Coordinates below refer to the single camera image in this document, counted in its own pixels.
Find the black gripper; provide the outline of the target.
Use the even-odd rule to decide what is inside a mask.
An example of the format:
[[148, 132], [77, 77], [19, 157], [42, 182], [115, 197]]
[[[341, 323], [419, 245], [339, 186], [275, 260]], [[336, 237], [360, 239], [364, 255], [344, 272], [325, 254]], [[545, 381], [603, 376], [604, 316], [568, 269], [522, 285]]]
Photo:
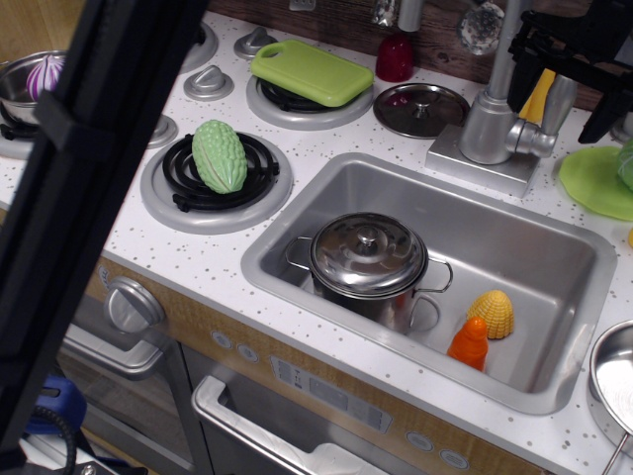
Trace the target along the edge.
[[509, 48], [508, 106], [518, 113], [550, 69], [601, 93], [578, 137], [596, 143], [632, 110], [632, 66], [619, 55], [632, 31], [632, 3], [593, 1], [578, 17], [526, 11], [521, 21]]

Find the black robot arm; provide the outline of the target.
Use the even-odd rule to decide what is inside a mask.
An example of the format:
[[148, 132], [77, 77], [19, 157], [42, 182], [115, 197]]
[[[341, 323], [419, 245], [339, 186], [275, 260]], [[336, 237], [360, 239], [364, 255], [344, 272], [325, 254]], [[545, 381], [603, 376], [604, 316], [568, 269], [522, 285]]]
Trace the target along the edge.
[[[218, 240], [172, 234], [140, 206], [142, 155], [184, 56], [185, 34], [204, 18], [196, 1], [137, 1], [111, 11], [90, 5], [81, 19], [55, 108], [68, 113], [80, 136], [73, 144], [45, 134], [24, 169], [1, 239], [1, 361], [4, 374], [24, 382], [1, 407], [6, 450], [13, 450], [35, 400], [35, 388], [52, 365], [62, 336], [100, 254], [130, 264], [171, 300], [168, 334], [214, 359], [235, 361], [213, 342], [212, 331], [250, 349], [279, 346], [302, 357], [324, 378], [337, 381], [385, 408], [395, 427], [439, 419], [467, 441], [485, 441], [553, 472], [585, 473], [610, 449], [590, 416], [588, 349], [599, 331], [621, 322], [624, 306], [609, 303], [632, 273], [625, 229], [601, 223], [594, 230], [555, 222], [595, 252], [577, 312], [579, 338], [560, 369], [569, 383], [550, 410], [543, 398], [513, 409], [476, 391], [478, 374], [456, 361], [294, 288], [287, 297], [255, 285], [256, 251], [273, 250], [275, 232], [287, 232], [291, 215], [311, 192], [330, 191], [371, 203], [418, 223], [436, 224], [438, 250], [460, 262], [472, 251], [515, 243], [532, 257], [499, 253], [503, 282], [524, 276], [569, 282], [579, 267], [559, 245], [538, 238], [528, 224], [549, 218], [363, 153], [341, 136], [321, 141], [332, 158], [309, 156], [291, 168], [307, 180], [268, 225]], [[146, 259], [156, 257], [155, 263]]]

